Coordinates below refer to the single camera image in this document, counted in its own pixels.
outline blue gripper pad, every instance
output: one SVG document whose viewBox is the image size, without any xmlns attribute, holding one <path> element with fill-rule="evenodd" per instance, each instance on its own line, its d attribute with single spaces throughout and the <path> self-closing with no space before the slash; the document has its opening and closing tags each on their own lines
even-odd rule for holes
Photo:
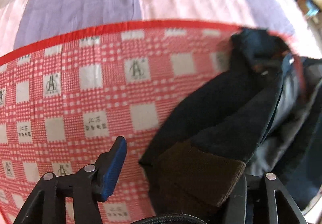
<svg viewBox="0 0 322 224">
<path fill-rule="evenodd" d="M 120 171 L 122 169 L 127 152 L 126 140 L 123 137 L 118 137 L 109 151 L 113 156 L 108 170 L 103 176 L 103 189 L 101 197 L 104 201 L 107 200 L 114 192 L 116 183 L 118 181 Z"/>
</svg>

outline patchwork quilt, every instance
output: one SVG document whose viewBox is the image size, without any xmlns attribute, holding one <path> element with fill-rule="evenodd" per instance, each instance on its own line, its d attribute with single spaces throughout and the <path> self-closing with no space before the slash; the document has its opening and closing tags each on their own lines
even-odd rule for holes
<svg viewBox="0 0 322 224">
<path fill-rule="evenodd" d="M 321 58 L 294 0 L 0 0 L 5 222 L 45 172 L 75 173 L 118 135 L 128 155 L 103 223 L 153 215 L 138 160 L 171 110 L 229 68 L 229 38 L 245 26 Z"/>
</svg>

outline red checkered fabric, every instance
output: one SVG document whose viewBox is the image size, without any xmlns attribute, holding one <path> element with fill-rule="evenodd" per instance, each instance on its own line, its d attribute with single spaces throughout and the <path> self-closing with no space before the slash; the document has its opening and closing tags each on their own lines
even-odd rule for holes
<svg viewBox="0 0 322 224">
<path fill-rule="evenodd" d="M 114 194 L 99 204 L 103 223 L 153 215 L 138 160 L 171 110 L 228 69 L 237 28 L 212 26 L 105 27 L 17 50 L 30 53 L 0 67 L 0 206 L 8 221 L 44 173 L 75 173 L 117 136 L 128 154 Z"/>
</svg>

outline red border strip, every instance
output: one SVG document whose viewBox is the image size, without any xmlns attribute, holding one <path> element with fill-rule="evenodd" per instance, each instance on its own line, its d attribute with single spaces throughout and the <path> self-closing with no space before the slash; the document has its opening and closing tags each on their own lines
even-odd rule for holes
<svg viewBox="0 0 322 224">
<path fill-rule="evenodd" d="M 67 43 L 76 39 L 99 36 L 109 33 L 117 33 L 127 30 L 146 29 L 146 28 L 205 28 L 205 29 L 220 29 L 223 31 L 238 31 L 237 25 L 203 22 L 203 21 L 185 21 L 185 20 L 154 20 L 154 21 L 131 21 L 97 27 L 90 27 L 82 30 L 76 30 L 70 33 L 59 35 L 56 37 L 41 40 L 19 49 L 11 51 L 0 57 L 0 66 L 6 64 L 21 56 L 52 47 L 58 44 Z"/>
</svg>

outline white square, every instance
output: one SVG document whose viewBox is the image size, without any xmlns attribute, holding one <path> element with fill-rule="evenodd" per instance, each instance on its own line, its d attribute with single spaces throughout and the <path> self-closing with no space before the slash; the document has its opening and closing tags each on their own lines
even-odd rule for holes
<svg viewBox="0 0 322 224">
<path fill-rule="evenodd" d="M 45 118 L 47 141 L 64 141 L 65 129 L 63 118 Z"/>
<path fill-rule="evenodd" d="M 67 203 L 66 203 L 66 211 L 67 211 L 68 216 L 69 216 L 72 220 L 75 220 L 75 217 L 74 217 L 74 206 L 73 206 L 73 203 L 70 203 L 70 202 L 67 202 Z"/>
<path fill-rule="evenodd" d="M 10 179 L 15 179 L 14 171 L 13 171 L 13 166 L 11 161 L 2 161 L 2 166 L 4 169 L 5 176 Z"/>
<path fill-rule="evenodd" d="M 27 54 L 25 56 L 19 57 L 17 61 L 17 65 L 20 66 L 22 64 L 28 63 L 30 61 L 30 54 Z"/>
<path fill-rule="evenodd" d="M 16 207 L 18 209 L 21 209 L 23 204 L 25 203 L 22 196 L 18 195 L 18 194 L 12 194 L 12 198 L 13 198 L 13 201 L 15 202 L 16 204 Z"/>
<path fill-rule="evenodd" d="M 40 179 L 36 162 L 23 162 L 26 179 L 28 182 L 38 182 Z"/>
<path fill-rule="evenodd" d="M 148 58 L 126 59 L 124 73 L 128 83 L 151 80 Z"/>
<path fill-rule="evenodd" d="M 130 105 L 130 112 L 132 125 L 136 131 L 156 128 L 159 125 L 154 103 Z"/>
<path fill-rule="evenodd" d="M 17 83 L 16 103 L 29 101 L 29 81 Z"/>
<path fill-rule="evenodd" d="M 105 111 L 83 113 L 85 137 L 108 137 L 108 123 Z"/>
<path fill-rule="evenodd" d="M 52 162 L 52 167 L 53 167 L 53 173 L 55 173 L 57 177 L 73 174 L 73 170 L 71 168 L 70 162 L 62 162 L 62 163 Z"/>
<path fill-rule="evenodd" d="M 45 49 L 45 53 L 44 56 L 52 56 L 52 55 L 56 55 L 62 52 L 62 44 L 56 45 L 56 46 L 52 46 L 49 48 Z"/>
<path fill-rule="evenodd" d="M 62 93 L 61 74 L 53 73 L 43 76 L 43 96 L 51 97 Z"/>
<path fill-rule="evenodd" d="M 16 220 L 16 217 L 15 217 L 15 216 L 13 216 L 13 215 L 11 215 L 11 214 L 9 214 L 9 213 L 7 213 L 7 216 L 8 216 L 8 218 L 10 219 L 11 223 L 13 224 L 13 223 L 14 223 L 14 221 Z"/>
<path fill-rule="evenodd" d="M 6 88 L 0 89 L 0 107 L 3 107 L 5 105 L 5 93 Z"/>
<path fill-rule="evenodd" d="M 7 64 L 0 66 L 0 73 L 4 72 L 6 70 L 7 70 Z"/>
<path fill-rule="evenodd" d="M 202 34 L 204 36 L 219 37 L 219 36 L 221 36 L 221 31 L 215 30 L 215 29 L 204 29 L 204 30 L 202 30 Z"/>
<path fill-rule="evenodd" d="M 30 120 L 17 122 L 17 134 L 19 143 L 33 142 Z"/>
<path fill-rule="evenodd" d="M 191 53 L 179 53 L 171 55 L 173 73 L 175 76 L 190 75 L 196 73 L 194 59 Z"/>
<path fill-rule="evenodd" d="M 7 127 L 5 124 L 0 124 L 0 143 L 8 143 Z"/>
<path fill-rule="evenodd" d="M 226 52 L 219 51 L 210 53 L 210 58 L 216 72 L 229 70 L 229 55 Z"/>
<path fill-rule="evenodd" d="M 79 83 L 81 90 L 102 88 L 102 68 L 100 64 L 79 68 Z"/>
<path fill-rule="evenodd" d="M 187 31 L 185 29 L 166 29 L 164 32 L 165 37 L 185 36 Z"/>
<path fill-rule="evenodd" d="M 103 207 L 108 221 L 125 222 L 131 220 L 125 203 L 105 203 Z"/>
<path fill-rule="evenodd" d="M 129 40 L 129 39 L 141 39 L 144 38 L 144 30 L 129 30 L 121 32 L 121 39 Z"/>
<path fill-rule="evenodd" d="M 95 45 L 100 45 L 100 36 L 81 38 L 79 40 L 79 47 L 88 47 Z"/>
<path fill-rule="evenodd" d="M 4 190 L 0 190 L 0 201 L 2 201 L 5 204 L 8 204 L 8 200 L 7 200 L 6 196 L 5 196 Z"/>
</svg>

